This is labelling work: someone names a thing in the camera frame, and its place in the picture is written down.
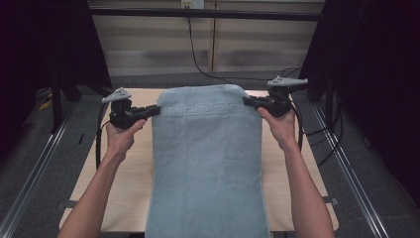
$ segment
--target towel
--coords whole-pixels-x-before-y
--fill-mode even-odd
[[[147,238],[269,237],[262,118],[236,85],[181,87],[157,100]]]

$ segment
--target white plastic mount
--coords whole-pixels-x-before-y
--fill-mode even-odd
[[[294,86],[308,83],[308,79],[296,79],[291,77],[276,77],[267,83],[268,86]]]
[[[117,90],[115,90],[111,95],[103,98],[102,103],[123,100],[130,97],[131,97],[131,94],[126,89],[120,87]]]

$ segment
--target person's right arm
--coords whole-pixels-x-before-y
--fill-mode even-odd
[[[259,113],[270,127],[271,133],[285,155],[290,185],[293,225],[297,237],[334,237],[333,224],[295,139],[294,113],[272,117],[264,108]]]

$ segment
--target wooden table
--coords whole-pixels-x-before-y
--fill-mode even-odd
[[[163,89],[127,89],[134,106],[157,103]],[[249,95],[265,96],[266,91],[247,91]],[[110,108],[104,120],[108,120]],[[322,196],[328,196],[306,137],[303,137],[302,155]],[[128,152],[118,170],[105,217],[104,232],[144,232],[153,182],[152,123],[149,121],[135,136],[135,145]],[[106,133],[102,134],[102,152],[107,148]],[[70,200],[78,200],[95,174],[95,145],[92,146]],[[271,231],[293,231],[288,178],[282,150],[272,137],[268,124],[262,120],[262,187]],[[339,226],[330,203],[327,204],[336,230]],[[71,209],[66,209],[60,227]]]

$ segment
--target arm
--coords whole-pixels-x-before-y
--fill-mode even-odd
[[[279,118],[272,117],[264,108],[259,108],[259,113],[268,122],[272,135],[284,152],[297,237],[334,237],[330,213],[295,139],[294,113],[289,111]]]
[[[108,123],[108,150],[86,191],[62,225],[58,237],[99,237],[117,170],[134,143],[134,134],[141,130],[145,123],[145,120],[140,120],[128,130],[115,128]]]

